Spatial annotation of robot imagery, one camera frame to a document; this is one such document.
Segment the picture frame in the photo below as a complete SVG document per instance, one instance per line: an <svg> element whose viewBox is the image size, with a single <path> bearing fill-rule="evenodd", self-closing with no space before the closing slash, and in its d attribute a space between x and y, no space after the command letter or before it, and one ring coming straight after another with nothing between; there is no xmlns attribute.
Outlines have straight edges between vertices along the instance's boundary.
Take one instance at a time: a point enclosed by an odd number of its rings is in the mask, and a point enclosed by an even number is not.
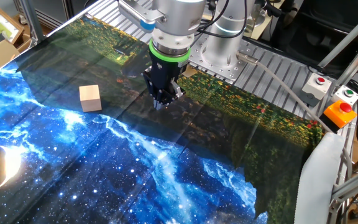
<svg viewBox="0 0 358 224"><path fill-rule="evenodd" d="M0 33L4 33L7 40L14 44L22 35L24 28L0 9Z"/></svg>

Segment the orange emergency stop button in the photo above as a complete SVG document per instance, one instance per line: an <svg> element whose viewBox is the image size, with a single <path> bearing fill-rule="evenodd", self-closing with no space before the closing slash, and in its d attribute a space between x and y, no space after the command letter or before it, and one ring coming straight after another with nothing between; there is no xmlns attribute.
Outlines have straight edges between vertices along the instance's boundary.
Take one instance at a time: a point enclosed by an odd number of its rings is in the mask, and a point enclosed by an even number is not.
<svg viewBox="0 0 358 224"><path fill-rule="evenodd" d="M351 122L357 116L356 112L352 110L352 107L342 100L338 100L329 106L324 111L324 115L339 128L343 128L343 126Z"/></svg>

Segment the crescent moon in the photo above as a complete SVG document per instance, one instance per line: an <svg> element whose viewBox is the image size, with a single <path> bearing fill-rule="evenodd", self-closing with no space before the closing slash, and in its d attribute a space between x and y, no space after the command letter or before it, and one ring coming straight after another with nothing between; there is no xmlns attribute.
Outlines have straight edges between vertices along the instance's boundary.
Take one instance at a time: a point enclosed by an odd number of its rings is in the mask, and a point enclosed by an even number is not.
<svg viewBox="0 0 358 224"><path fill-rule="evenodd" d="M14 177L19 171L21 164L21 154L15 152L7 147L0 146L5 151L5 180L0 184L0 187L5 185L8 180Z"/></svg>

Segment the red button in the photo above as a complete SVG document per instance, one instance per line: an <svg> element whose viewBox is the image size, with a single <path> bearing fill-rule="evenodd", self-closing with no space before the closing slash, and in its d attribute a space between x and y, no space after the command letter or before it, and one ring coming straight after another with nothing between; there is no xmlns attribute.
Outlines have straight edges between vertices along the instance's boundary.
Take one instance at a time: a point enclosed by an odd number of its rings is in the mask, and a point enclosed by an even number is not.
<svg viewBox="0 0 358 224"><path fill-rule="evenodd" d="M352 111L352 107L347 103L341 103L341 105L339 105L339 108L345 113L349 113Z"/></svg>
<svg viewBox="0 0 358 224"><path fill-rule="evenodd" d="M324 82L325 82L325 81L326 81L326 80L325 80L324 78L321 78L321 77L319 77L319 78L316 79L316 83L319 84L319 85L324 85Z"/></svg>

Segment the blue nebula pattern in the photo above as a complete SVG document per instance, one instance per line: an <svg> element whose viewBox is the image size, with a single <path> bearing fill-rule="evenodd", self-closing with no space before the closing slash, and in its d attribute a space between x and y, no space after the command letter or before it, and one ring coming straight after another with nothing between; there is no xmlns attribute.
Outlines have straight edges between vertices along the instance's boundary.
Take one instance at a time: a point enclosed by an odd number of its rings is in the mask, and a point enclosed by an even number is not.
<svg viewBox="0 0 358 224"><path fill-rule="evenodd" d="M0 223L267 222L242 168L110 116L44 106L17 68L0 70L0 184L18 169L0 187Z"/></svg>

